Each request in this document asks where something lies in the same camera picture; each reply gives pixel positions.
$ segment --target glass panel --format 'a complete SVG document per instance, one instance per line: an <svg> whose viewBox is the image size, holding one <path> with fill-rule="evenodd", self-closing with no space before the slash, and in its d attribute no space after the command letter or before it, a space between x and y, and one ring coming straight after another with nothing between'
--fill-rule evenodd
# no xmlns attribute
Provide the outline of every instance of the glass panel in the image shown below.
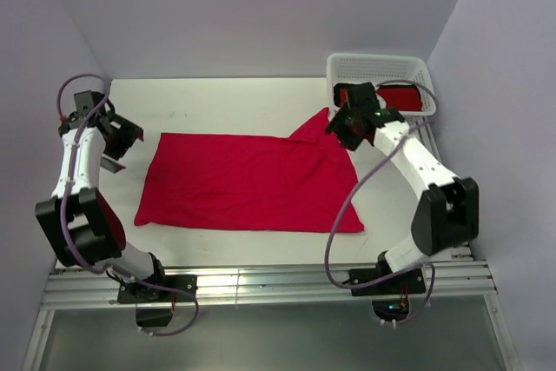
<svg viewBox="0 0 556 371"><path fill-rule="evenodd" d="M184 334L149 338L134 311L59 311L42 371L503 369L482 297L434 299L420 317L381 327L369 300L202 308ZM181 308L173 323L186 320Z"/></svg>

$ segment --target purple wall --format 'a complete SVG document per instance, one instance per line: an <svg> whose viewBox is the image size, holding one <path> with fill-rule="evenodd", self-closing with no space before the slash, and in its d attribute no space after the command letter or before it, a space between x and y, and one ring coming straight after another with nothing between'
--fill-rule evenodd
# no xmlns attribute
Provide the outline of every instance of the purple wall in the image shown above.
<svg viewBox="0 0 556 371"><path fill-rule="evenodd" d="M114 78L323 76L330 52L428 58L457 0L62 0Z"/></svg>
<svg viewBox="0 0 556 371"><path fill-rule="evenodd" d="M59 0L0 0L0 11L0 369L15 370L54 263L34 208L50 197L62 159L56 92L99 68Z"/></svg>
<svg viewBox="0 0 556 371"><path fill-rule="evenodd" d="M481 191L487 259L526 369L556 369L556 6L459 0L428 65L446 162Z"/></svg>

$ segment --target white tabletop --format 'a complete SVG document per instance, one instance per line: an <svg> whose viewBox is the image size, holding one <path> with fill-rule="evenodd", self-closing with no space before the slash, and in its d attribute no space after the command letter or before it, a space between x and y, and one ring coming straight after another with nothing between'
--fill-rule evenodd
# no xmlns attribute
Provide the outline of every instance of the white tabletop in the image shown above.
<svg viewBox="0 0 556 371"><path fill-rule="evenodd" d="M110 98L120 115L145 132L145 142L137 142L121 160L125 170L101 173L100 190L129 242L168 267L323 262L328 234L135 227L133 219L161 132L289 136L328 106L324 78L115 80ZM359 178L382 157L367 143L351 153ZM337 235L332 262L375 262L380 252L409 234L416 205L409 185L388 164L354 198L365 231ZM434 259L450 261L450 255Z"/></svg>

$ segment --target white plastic basket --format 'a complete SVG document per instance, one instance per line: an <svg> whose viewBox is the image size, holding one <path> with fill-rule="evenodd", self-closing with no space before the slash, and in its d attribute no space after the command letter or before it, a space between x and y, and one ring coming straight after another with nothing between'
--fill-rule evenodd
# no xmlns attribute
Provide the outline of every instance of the white plastic basket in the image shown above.
<svg viewBox="0 0 556 371"><path fill-rule="evenodd" d="M427 65L415 56L380 56L375 54L334 53L328 57L327 85L330 109L334 105L334 86L337 83L380 83L386 80L407 79L425 84L433 93L433 83ZM427 92L420 90L421 112L401 111L409 120L431 116L436 105Z"/></svg>

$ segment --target red towel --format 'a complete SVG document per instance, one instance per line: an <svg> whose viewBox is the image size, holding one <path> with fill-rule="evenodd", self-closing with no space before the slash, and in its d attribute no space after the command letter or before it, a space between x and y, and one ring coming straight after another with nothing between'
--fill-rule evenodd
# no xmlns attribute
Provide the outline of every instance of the red towel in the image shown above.
<svg viewBox="0 0 556 371"><path fill-rule="evenodd" d="M384 99L389 108L406 112L421 112L423 110L419 89L415 86L382 86L376 90L376 94Z"/></svg>
<svg viewBox="0 0 556 371"><path fill-rule="evenodd" d="M135 225L329 232L357 183L323 109L289 138L162 133ZM339 232L364 229L350 205Z"/></svg>

